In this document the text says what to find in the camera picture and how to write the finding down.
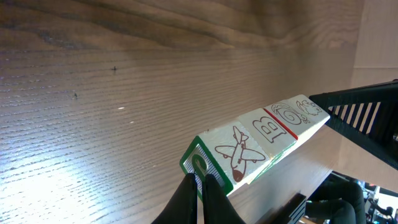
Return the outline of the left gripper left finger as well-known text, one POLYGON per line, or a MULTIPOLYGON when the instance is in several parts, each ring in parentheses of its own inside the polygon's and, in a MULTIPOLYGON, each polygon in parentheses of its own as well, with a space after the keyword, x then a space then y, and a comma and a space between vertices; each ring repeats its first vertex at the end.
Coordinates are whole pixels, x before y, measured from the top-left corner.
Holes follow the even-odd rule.
POLYGON ((185 175, 152 224, 197 224, 197 182, 194 174, 185 175))

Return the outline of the white block with figure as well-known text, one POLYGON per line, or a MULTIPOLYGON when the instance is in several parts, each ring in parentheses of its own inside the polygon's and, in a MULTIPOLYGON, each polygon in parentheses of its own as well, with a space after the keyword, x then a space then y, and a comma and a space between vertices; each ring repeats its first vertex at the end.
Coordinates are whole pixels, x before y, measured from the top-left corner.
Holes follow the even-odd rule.
POLYGON ((303 144, 313 135, 312 128, 315 123, 289 100, 279 101, 264 109, 277 118, 298 143, 303 144))

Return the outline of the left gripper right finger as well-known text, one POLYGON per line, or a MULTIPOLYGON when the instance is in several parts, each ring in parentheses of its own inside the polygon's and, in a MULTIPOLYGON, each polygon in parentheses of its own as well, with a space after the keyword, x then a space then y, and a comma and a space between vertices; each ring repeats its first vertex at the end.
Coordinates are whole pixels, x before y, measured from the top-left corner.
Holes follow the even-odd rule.
POLYGON ((212 174, 202 184, 202 202, 205 224, 245 224, 212 174))

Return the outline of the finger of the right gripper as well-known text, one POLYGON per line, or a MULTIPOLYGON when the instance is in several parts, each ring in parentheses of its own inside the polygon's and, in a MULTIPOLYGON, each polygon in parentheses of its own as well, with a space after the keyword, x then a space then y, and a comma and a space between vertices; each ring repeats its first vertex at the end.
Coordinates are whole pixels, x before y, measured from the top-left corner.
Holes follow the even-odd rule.
POLYGON ((310 96, 329 128, 397 169, 397 80, 310 96))

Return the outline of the yellow block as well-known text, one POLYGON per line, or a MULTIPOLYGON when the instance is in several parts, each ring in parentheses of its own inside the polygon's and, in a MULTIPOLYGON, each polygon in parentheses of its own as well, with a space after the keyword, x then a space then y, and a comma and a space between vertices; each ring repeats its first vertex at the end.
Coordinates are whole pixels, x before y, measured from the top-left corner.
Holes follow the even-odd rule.
POLYGON ((269 157, 267 169, 276 165, 297 140, 265 109, 259 108, 238 117, 250 135, 269 157))

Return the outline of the green sided white block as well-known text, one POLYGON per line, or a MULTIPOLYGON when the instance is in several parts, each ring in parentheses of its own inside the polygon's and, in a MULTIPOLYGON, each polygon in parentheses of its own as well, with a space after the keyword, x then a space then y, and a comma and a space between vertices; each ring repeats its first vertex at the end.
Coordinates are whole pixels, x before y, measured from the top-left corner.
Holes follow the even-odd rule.
POLYGON ((292 97, 288 99, 288 102, 293 109, 297 110, 308 119, 306 123, 302 123, 298 126, 300 137, 304 134, 312 136, 330 119, 330 115, 325 110, 305 95, 292 97))

